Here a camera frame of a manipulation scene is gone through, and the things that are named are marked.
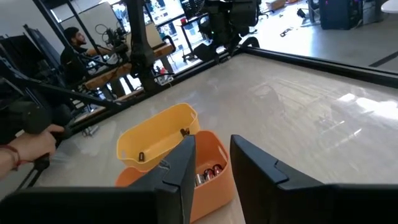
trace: robotic arm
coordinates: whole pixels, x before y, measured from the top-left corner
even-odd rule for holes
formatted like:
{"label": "robotic arm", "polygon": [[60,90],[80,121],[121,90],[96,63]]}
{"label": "robotic arm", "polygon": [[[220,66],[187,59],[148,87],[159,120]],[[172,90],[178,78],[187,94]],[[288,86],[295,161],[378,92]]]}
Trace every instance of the robotic arm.
{"label": "robotic arm", "polygon": [[212,42],[199,45],[194,54],[203,61],[218,60],[216,49],[223,46],[232,56],[242,37],[249,34],[249,27],[257,24],[260,3],[261,0],[205,0],[201,11],[209,19],[199,29]]}
{"label": "robotic arm", "polygon": [[124,0],[129,14],[131,26],[131,55],[133,63],[131,75],[139,78],[145,91],[154,91],[158,84],[154,81],[152,67],[155,62],[155,54],[150,47],[144,20],[145,0]]}

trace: wooden workbench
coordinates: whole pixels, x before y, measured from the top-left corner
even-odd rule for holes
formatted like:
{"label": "wooden workbench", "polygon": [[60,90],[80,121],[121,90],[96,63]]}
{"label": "wooden workbench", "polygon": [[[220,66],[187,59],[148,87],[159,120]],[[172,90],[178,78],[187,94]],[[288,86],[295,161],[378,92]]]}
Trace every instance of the wooden workbench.
{"label": "wooden workbench", "polygon": [[[131,92],[130,94],[127,94],[127,95],[125,95],[125,96],[119,97],[119,98],[116,100],[116,102],[117,102],[117,101],[129,100],[130,98],[132,98],[132,97],[134,97],[134,96],[136,96],[136,95],[142,93],[143,91],[144,91],[144,89],[143,89],[143,88],[140,88],[139,90],[133,91],[133,92]],[[103,110],[105,110],[105,107],[100,106],[100,107],[98,107],[97,109],[93,110],[93,111],[90,112],[90,113],[87,113],[87,114],[84,114],[84,115],[79,116],[78,118],[76,118],[76,120],[75,120],[74,123],[77,123],[77,122],[79,122],[79,121],[83,121],[84,119],[90,118],[90,117],[92,117],[92,116],[98,114],[99,112],[101,112],[101,111],[103,111]]]}
{"label": "wooden workbench", "polygon": [[[154,50],[155,58],[159,59],[166,55],[169,55],[173,52],[173,46],[171,44],[167,44],[165,46],[159,47],[158,49]],[[123,77],[130,73],[132,65],[130,63],[126,63],[119,68],[115,68],[111,71],[108,71],[96,78],[88,80],[85,83],[85,86],[89,90],[96,90],[102,86],[105,86],[108,82]]]}

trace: floor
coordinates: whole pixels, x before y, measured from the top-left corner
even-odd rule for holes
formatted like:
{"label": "floor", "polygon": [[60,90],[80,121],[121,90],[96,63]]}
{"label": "floor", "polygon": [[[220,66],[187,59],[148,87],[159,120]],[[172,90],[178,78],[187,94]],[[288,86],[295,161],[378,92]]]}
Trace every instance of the floor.
{"label": "floor", "polygon": [[[262,10],[266,9],[265,4],[266,1],[263,1]],[[263,49],[368,66],[398,51],[398,15],[385,14],[382,22],[372,23],[373,11],[371,4],[367,4],[364,6],[364,26],[351,30],[323,30],[317,15],[316,23],[309,22],[308,10],[305,10],[308,9],[307,3],[300,0],[294,4],[286,4],[275,13],[268,13],[268,19],[261,16],[256,26],[257,32],[253,36],[258,38]],[[307,13],[306,19],[297,16],[300,8]],[[281,37],[280,33],[288,28],[292,31]],[[188,65],[182,62],[180,55],[173,59],[174,62],[170,59],[169,61],[176,71]],[[398,63],[386,63],[379,68],[398,70]]]}
{"label": "floor", "polygon": [[[58,149],[38,186],[113,186],[124,164],[116,141],[125,130],[176,103],[198,113],[202,129],[229,147],[240,134],[322,181],[398,184],[398,90],[251,55],[163,91],[77,134]],[[244,223],[238,196],[195,223]]]}

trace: window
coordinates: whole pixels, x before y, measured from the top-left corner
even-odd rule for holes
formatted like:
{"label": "window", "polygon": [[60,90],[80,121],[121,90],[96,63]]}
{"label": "window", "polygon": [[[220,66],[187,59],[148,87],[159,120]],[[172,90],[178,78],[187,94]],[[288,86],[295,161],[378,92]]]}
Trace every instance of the window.
{"label": "window", "polygon": [[150,0],[148,8],[155,24],[160,24],[184,13],[179,0]]}
{"label": "window", "polygon": [[[124,5],[124,3],[115,3],[112,5],[112,9],[116,15],[116,17],[121,20],[121,22],[123,23],[124,29],[127,32],[130,32],[130,22],[129,22],[129,14],[127,13],[127,7]],[[148,24],[150,22],[152,22],[150,20],[150,17],[148,16],[148,12],[145,10],[144,8],[144,19],[145,19],[145,23]]]}
{"label": "window", "polygon": [[[205,39],[205,37],[199,32],[198,21],[192,22],[189,25],[185,25],[184,29],[191,45],[200,43]],[[166,25],[163,25],[162,27],[158,27],[157,30],[159,31],[161,37],[164,37],[165,35],[171,36],[177,50],[188,48],[187,40],[185,40],[184,34],[182,32],[180,19],[176,19]]]}

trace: person's wrist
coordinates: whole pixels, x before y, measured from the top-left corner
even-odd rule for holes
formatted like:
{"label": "person's wrist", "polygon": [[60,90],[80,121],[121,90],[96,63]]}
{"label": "person's wrist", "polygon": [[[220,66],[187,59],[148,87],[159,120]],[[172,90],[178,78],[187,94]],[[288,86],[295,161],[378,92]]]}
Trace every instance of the person's wrist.
{"label": "person's wrist", "polygon": [[21,146],[18,144],[17,141],[11,141],[8,146],[12,147],[15,149],[15,153],[18,155],[18,159],[20,161],[26,160],[26,158],[23,156],[23,153],[21,153]]}
{"label": "person's wrist", "polygon": [[20,164],[20,158],[18,151],[9,145],[0,146],[0,152],[5,153],[12,159],[12,167],[17,168]]}

